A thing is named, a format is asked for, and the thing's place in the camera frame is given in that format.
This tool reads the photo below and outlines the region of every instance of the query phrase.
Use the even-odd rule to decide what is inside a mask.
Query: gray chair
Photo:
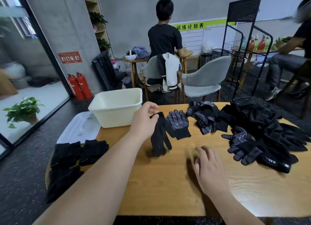
[[[178,73],[177,85],[178,90],[175,91],[174,102],[179,91],[182,91],[183,102],[186,103],[187,97],[203,97],[218,91],[218,101],[220,101],[220,83],[226,78],[231,63],[230,56],[223,56],[207,62],[199,70],[192,74]]]
[[[154,78],[154,79],[162,78],[159,72],[158,61],[156,56],[150,58],[147,65],[145,67],[142,67],[142,75],[144,77],[143,82],[145,87],[146,99],[148,101],[149,99],[148,99],[148,88],[146,86],[146,78]]]

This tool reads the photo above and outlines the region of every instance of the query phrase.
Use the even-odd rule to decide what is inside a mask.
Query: white vase
[[[26,76],[24,66],[17,62],[3,65],[2,71],[9,79],[23,78]]]

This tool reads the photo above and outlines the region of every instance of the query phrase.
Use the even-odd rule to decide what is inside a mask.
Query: black hair
[[[310,3],[311,0],[302,0],[302,2],[300,2],[297,10],[300,10],[303,6],[305,6],[306,4]]]
[[[173,14],[174,4],[172,0],[159,0],[155,7],[156,16],[160,21],[168,20]]]

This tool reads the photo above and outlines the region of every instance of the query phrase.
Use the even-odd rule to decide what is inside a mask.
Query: gray pants
[[[307,58],[293,54],[276,54],[272,57],[269,70],[266,76],[266,84],[271,87],[279,85],[282,70],[287,70],[293,74],[306,62]]]

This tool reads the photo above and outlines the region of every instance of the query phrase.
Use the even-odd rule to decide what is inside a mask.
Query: concrete pillar
[[[63,73],[82,73],[93,93],[101,91],[91,67],[100,53],[84,0],[27,0]],[[81,63],[63,64],[58,53],[78,51]]]

